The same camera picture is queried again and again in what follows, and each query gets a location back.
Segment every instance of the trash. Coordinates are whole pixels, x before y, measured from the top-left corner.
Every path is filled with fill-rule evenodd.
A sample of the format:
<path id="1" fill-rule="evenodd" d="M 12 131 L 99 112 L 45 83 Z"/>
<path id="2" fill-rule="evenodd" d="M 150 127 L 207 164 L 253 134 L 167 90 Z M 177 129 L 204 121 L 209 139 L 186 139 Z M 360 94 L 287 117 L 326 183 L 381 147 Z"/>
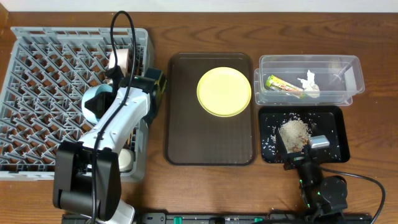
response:
<path id="1" fill-rule="evenodd" d="M 289 121 L 279 129 L 279 134 L 288 153 L 300 152 L 310 139 L 309 132 L 308 125 L 301 120 Z"/>
<path id="2" fill-rule="evenodd" d="M 282 80 L 275 75 L 271 75 L 268 77 L 266 81 L 266 86 L 268 86 L 271 90 L 277 91 L 303 91 L 303 89 L 288 83 L 285 80 Z M 300 98 L 303 94 L 299 93 L 298 95 L 294 95 L 297 98 Z"/>
<path id="3" fill-rule="evenodd" d="M 308 96 L 312 98 L 318 98 L 320 96 L 319 87 L 315 84 L 315 74 L 310 70 L 307 72 L 307 80 L 302 78 L 297 78 L 303 84 L 304 91 L 315 91 L 315 93 L 306 93 Z"/>

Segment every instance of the black tray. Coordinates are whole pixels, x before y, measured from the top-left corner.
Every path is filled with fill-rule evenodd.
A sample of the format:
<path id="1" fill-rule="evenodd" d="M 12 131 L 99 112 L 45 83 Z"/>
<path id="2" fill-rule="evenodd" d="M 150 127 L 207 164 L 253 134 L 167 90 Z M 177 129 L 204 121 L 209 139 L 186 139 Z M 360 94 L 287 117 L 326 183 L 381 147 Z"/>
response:
<path id="1" fill-rule="evenodd" d="M 253 65 L 245 54 L 181 53 L 170 59 L 167 87 L 165 158 L 174 165 L 245 166 L 256 158 L 254 96 L 229 118 L 199 104 L 197 85 L 216 67 L 239 70 L 252 83 Z"/>
<path id="2" fill-rule="evenodd" d="M 330 149 L 322 151 L 320 162 L 347 162 L 349 147 L 344 126 L 343 112 L 337 106 L 268 106 L 259 110 L 261 153 L 264 161 L 283 163 L 278 154 L 276 142 L 272 140 L 275 132 L 284 121 L 299 117 L 309 127 L 313 123 L 321 134 L 330 141 Z"/>

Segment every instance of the gray plastic dish rack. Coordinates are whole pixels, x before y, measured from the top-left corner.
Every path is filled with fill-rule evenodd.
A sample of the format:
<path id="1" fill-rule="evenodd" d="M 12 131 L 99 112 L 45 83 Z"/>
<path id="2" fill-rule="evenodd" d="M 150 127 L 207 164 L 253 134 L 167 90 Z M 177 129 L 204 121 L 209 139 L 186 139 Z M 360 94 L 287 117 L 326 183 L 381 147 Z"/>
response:
<path id="1" fill-rule="evenodd" d="M 52 180 L 58 145 L 76 141 L 94 125 L 81 112 L 81 98 L 103 82 L 112 52 L 109 28 L 11 27 L 17 41 L 0 94 L 0 180 Z M 141 75 L 154 66 L 154 47 L 136 29 Z M 132 52 L 132 32 L 115 28 L 117 49 Z M 148 128 L 132 135 L 136 161 L 145 166 Z M 143 178 L 143 167 L 121 173 Z"/>

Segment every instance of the plastic container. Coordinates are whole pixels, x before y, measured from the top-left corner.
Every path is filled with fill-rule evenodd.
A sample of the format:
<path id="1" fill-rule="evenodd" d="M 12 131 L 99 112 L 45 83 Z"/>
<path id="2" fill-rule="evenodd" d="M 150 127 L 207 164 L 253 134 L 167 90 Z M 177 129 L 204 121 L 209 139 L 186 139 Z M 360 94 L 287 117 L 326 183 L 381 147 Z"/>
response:
<path id="1" fill-rule="evenodd" d="M 307 94 L 299 98 L 299 91 L 275 91 L 265 85 L 274 75 L 301 88 L 298 78 L 306 80 L 308 70 L 315 74 L 320 89 L 318 98 Z M 348 106 L 352 104 L 352 96 L 364 90 L 361 64 L 352 55 L 264 55 L 260 58 L 260 68 L 254 72 L 254 93 L 259 105 Z"/>

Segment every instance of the wooden surface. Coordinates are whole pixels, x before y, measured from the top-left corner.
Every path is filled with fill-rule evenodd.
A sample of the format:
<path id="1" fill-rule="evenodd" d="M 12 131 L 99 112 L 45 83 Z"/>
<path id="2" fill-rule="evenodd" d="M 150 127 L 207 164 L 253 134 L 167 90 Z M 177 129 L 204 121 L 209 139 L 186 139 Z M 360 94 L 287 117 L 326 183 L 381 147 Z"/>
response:
<path id="1" fill-rule="evenodd" d="M 15 13 L 0 36 L 0 80 L 15 38 L 10 26 L 108 27 L 113 14 Z M 342 108 L 351 151 L 345 164 L 325 167 L 380 180 L 387 200 L 378 223 L 398 222 L 398 14 L 132 13 L 155 45 L 155 66 L 167 71 L 177 52 L 243 52 L 259 66 L 261 55 L 347 54 L 359 57 L 366 91 Z M 117 26 L 127 27 L 120 17 Z M 150 127 L 147 174 L 123 184 L 127 203 L 141 211 L 266 213 L 299 210 L 304 204 L 296 171 L 263 162 L 247 167 L 178 167 L 163 157 L 165 105 Z M 347 177 L 347 212 L 374 215 L 379 188 Z M 52 206 L 52 181 L 0 182 L 0 223 L 60 223 Z"/>
<path id="2" fill-rule="evenodd" d="M 3 33 L 4 26 L 6 26 L 7 17 L 8 17 L 7 9 L 2 4 L 0 4 L 0 36 Z"/>

